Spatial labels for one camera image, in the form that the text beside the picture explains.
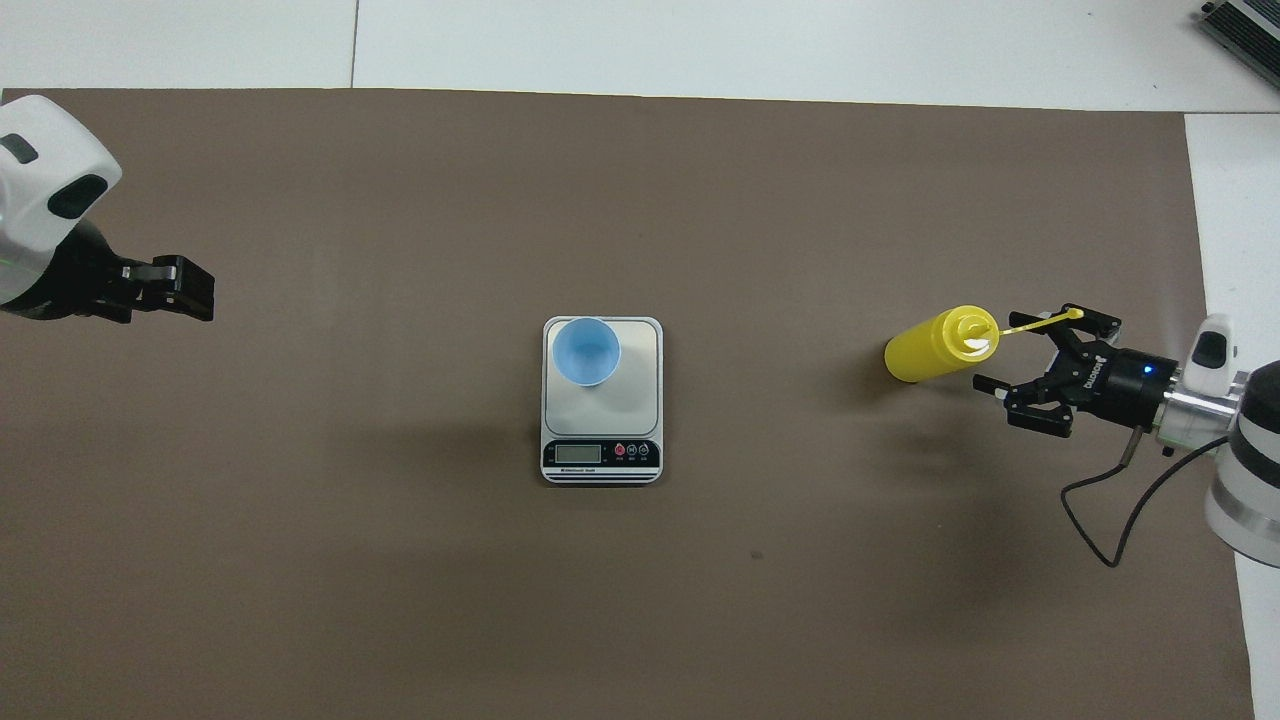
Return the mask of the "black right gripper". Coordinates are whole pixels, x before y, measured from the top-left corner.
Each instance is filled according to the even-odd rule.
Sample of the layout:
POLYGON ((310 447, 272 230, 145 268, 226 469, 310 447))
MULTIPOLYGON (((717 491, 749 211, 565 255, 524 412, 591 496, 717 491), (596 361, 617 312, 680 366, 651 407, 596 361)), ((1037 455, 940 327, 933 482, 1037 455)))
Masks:
POLYGON ((1064 304, 1041 314, 1010 311, 1010 329, 1014 334, 1046 340, 1051 351, 1041 378, 1021 384, 982 374, 972 378, 973 389, 1002 404, 1009 425, 1069 438, 1074 423, 1071 406, 1120 427, 1155 424, 1178 363, 1117 348, 1119 318, 1064 304))

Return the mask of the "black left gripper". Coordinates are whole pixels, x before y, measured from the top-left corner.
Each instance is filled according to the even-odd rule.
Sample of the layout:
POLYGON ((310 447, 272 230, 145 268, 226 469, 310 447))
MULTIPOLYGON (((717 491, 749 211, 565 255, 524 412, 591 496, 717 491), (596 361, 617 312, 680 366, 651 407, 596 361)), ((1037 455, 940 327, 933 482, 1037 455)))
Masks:
POLYGON ((37 322, 72 315, 128 324, 133 311, 165 311, 200 322, 215 318, 215 278, 180 255, 134 265, 88 220, 58 245, 45 273, 4 311, 37 322))

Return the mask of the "yellow squeeze bottle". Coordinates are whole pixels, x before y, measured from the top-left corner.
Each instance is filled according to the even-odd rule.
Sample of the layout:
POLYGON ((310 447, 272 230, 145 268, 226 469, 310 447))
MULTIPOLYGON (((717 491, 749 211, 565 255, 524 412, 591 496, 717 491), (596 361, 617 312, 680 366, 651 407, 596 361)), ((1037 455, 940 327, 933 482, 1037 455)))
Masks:
POLYGON ((1069 307, 1046 318, 1014 322, 1009 328, 1002 328, 983 307, 960 305, 892 337, 884 346, 884 368, 891 377, 904 383, 931 380, 988 360, 996 354, 1000 341, 1009 334, 1041 331, 1083 316, 1083 309, 1069 307))

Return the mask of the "light blue plastic cup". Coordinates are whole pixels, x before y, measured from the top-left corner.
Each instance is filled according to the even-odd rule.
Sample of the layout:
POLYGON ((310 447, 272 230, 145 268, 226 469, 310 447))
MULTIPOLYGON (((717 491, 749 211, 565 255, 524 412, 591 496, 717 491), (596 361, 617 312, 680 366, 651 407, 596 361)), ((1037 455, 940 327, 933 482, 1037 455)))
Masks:
POLYGON ((613 377, 621 361, 621 342, 614 329, 596 316, 566 322, 550 343, 550 360, 570 383, 595 387, 613 377))

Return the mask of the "silver digital kitchen scale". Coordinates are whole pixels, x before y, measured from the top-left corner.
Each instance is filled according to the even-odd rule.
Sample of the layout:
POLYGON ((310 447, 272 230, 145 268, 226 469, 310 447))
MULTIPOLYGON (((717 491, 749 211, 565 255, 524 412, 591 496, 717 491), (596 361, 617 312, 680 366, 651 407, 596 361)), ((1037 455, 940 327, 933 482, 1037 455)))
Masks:
POLYGON ((550 360, 558 329, 543 327, 540 473, 558 486, 648 486, 664 469, 664 332, 652 316, 596 316, 620 337, 621 361, 595 387, 567 382, 550 360))

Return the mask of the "grey ribbed metal device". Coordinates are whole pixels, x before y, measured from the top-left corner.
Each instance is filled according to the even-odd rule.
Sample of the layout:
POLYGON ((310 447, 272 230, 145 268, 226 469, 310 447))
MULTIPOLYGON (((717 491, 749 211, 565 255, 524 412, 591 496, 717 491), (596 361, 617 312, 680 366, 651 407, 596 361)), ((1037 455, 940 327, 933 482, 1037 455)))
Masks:
POLYGON ((1206 0, 1199 28, 1280 91, 1280 0, 1206 0))

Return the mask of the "brown table mat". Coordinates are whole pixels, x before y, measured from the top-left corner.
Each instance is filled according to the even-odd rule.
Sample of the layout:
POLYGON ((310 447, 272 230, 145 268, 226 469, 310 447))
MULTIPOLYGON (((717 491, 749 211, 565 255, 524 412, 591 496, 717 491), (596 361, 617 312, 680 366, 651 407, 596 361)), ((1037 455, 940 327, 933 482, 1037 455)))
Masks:
POLYGON ((91 211, 216 318, 0 316, 0 720, 1252 720, 1181 470, 1101 566, 1126 433, 1011 428, 890 337, 1206 316, 1172 113, 50 91, 91 211), (540 473, 553 316, 652 316, 648 486, 540 473))

